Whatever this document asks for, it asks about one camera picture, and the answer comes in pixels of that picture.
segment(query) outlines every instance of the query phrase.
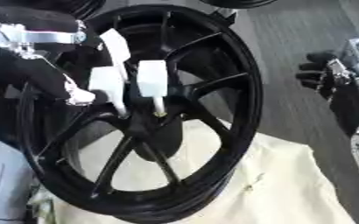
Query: white fabric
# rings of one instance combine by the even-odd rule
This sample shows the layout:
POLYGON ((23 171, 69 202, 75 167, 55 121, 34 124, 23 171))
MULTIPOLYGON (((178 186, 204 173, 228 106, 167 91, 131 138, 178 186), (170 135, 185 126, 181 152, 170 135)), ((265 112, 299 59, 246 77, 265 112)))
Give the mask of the white fabric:
MULTIPOLYGON (((203 165, 220 142, 199 122, 186 122, 185 139, 171 164, 184 178, 203 165)), ((94 179, 121 135, 113 132, 82 151, 86 175, 94 179)), ((129 156, 114 177, 119 189, 163 186, 165 177, 154 163, 129 156), (154 179, 145 183, 145 177, 154 179)), ((57 199, 59 224, 127 223, 82 211, 57 199)), ((303 144, 257 134, 222 194, 209 206, 178 224, 353 224, 339 204, 334 187, 321 173, 312 150, 303 144)))

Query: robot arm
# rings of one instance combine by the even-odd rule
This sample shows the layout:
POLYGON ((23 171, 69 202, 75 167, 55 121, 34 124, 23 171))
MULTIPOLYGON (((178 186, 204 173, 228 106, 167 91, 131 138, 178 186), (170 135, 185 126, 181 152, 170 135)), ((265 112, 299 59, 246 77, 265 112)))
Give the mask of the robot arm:
POLYGON ((300 66, 297 78, 329 102, 351 138, 351 152, 359 168, 359 38, 349 40, 341 54, 312 53, 308 59, 312 63, 300 66))
POLYGON ((89 105, 95 95, 80 89, 47 57, 51 52, 72 51, 88 41, 87 27, 70 16, 0 7, 0 60, 6 54, 21 71, 21 80, 30 81, 43 93, 69 105, 89 105))

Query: black glove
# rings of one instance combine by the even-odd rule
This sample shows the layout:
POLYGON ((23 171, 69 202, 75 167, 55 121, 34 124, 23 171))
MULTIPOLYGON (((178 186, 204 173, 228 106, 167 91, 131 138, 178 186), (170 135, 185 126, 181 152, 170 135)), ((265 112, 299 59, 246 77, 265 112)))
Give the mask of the black glove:
POLYGON ((310 61, 299 65, 301 73, 296 77, 305 88, 318 91, 324 99, 329 99, 333 94, 334 77, 332 71, 327 68, 330 60, 336 59, 332 51, 309 53, 306 58, 310 61))
POLYGON ((332 51, 309 53, 310 63, 299 65, 296 78, 305 88, 316 90, 334 112, 343 131, 352 136, 359 126, 359 89, 355 82, 347 85, 335 83, 332 71, 327 67, 330 60, 337 59, 332 51))

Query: robotic hand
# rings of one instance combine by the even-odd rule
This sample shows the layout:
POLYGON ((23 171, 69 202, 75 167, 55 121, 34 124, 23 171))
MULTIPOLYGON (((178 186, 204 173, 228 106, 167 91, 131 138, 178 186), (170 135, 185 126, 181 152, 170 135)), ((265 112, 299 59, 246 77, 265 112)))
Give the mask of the robotic hand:
POLYGON ((20 90, 28 81, 50 101, 89 105, 95 94, 78 85, 87 88, 84 80, 90 75, 91 67, 111 65, 108 55, 100 37, 72 16, 0 7, 0 140, 18 146, 18 99, 4 97, 9 85, 20 90), (62 63, 59 59, 64 55, 66 61, 62 63), (74 68, 67 63, 69 57, 80 65, 74 68))
POLYGON ((341 54, 317 52, 307 58, 311 63, 299 66, 297 79, 329 102, 351 137, 351 152, 359 167, 359 38, 349 40, 341 54))
POLYGON ((91 104, 95 95, 80 89, 49 60, 78 46, 98 46, 100 41, 89 34, 82 21, 68 15, 0 7, 0 81, 29 81, 55 100, 74 106, 91 104))

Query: black wheel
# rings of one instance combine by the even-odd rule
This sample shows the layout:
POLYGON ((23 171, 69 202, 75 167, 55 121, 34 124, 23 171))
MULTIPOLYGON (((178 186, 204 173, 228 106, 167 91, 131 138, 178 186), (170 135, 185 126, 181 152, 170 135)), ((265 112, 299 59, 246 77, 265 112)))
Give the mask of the black wheel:
MULTIPOLYGON (((39 131, 46 126, 45 122, 41 122, 39 129, 36 126, 43 114, 52 120, 53 115, 47 112, 47 106, 40 110, 42 113, 33 113, 38 109, 37 101, 32 88, 27 86, 19 120, 29 163, 48 190, 94 213, 114 215, 135 223, 167 223, 199 211, 227 184, 259 124, 262 84, 248 47, 221 20, 179 6, 132 6, 108 12, 89 23, 98 33, 114 27, 129 41, 132 58, 127 67, 131 78, 125 88, 125 103, 131 116, 118 118, 110 103, 93 105, 77 112, 71 122, 59 125, 62 126, 60 133, 48 138, 51 135, 39 131), (165 98, 165 117, 154 116, 149 110, 151 102, 136 93, 134 78, 140 60, 167 62, 169 95, 165 98), (192 74, 199 81, 184 84, 180 77, 183 73, 192 74), (201 101, 203 96, 221 89, 234 114, 229 129, 201 101), (164 145, 157 144, 162 135, 160 131, 173 123, 194 119, 212 129, 222 145, 198 171, 187 178, 179 178, 167 162, 172 152, 162 150, 160 147, 164 145), (62 151, 69 150, 70 138, 97 121, 121 130, 124 137, 94 182, 77 172, 62 151), (41 135, 32 138, 32 133, 41 135), (114 189, 111 180, 116 169, 135 148, 139 154, 144 151, 159 165, 167 178, 166 186, 137 192, 114 189)), ((172 135, 182 131, 181 125, 172 126, 172 129, 172 135)))
POLYGON ((250 9, 275 2, 276 0, 201 0, 206 4, 229 8, 229 9, 250 9))

